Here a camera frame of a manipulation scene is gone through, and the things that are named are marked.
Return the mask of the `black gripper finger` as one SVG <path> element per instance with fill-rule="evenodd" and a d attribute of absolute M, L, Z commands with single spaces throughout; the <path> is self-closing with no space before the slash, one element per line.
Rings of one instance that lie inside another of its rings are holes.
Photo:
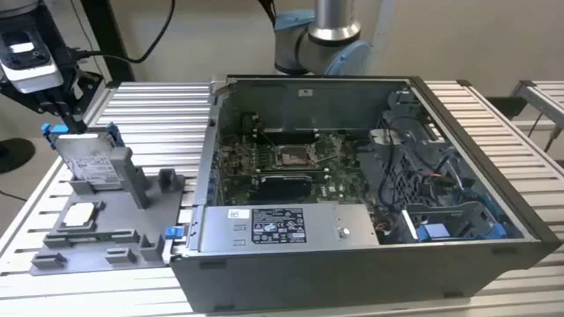
<path fill-rule="evenodd" d="M 1 83 L 1 94 L 38 114 L 46 112 L 54 116 L 68 116 L 70 114 L 70 108 L 64 98 L 65 95 L 58 87 L 22 93 L 14 88 L 12 83 Z"/>
<path fill-rule="evenodd" d="M 72 84 L 65 92 L 64 123 L 73 134 L 82 134 L 86 130 L 84 115 L 100 86 L 102 76 L 98 73 L 76 70 Z"/>

